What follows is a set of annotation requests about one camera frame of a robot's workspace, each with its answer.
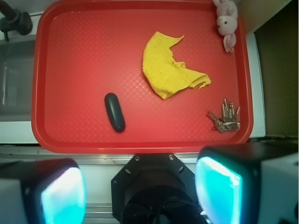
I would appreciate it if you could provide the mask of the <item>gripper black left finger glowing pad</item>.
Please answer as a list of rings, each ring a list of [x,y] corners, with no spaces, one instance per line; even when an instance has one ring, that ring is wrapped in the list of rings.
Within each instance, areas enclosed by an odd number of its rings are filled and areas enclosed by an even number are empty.
[[[81,224],[86,202],[85,175],[73,159],[0,164],[2,224]]]

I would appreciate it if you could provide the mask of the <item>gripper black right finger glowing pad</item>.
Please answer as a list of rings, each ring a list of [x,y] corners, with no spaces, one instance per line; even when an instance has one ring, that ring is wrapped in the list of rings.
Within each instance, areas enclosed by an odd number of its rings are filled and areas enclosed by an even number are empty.
[[[198,155],[195,189],[214,224],[296,224],[299,146],[279,141],[207,146]]]

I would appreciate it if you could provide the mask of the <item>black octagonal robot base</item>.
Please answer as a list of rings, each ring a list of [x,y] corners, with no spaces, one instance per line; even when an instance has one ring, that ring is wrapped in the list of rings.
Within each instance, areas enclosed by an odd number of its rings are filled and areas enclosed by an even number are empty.
[[[194,173],[174,154],[136,154],[112,178],[112,215],[121,224],[205,224]]]

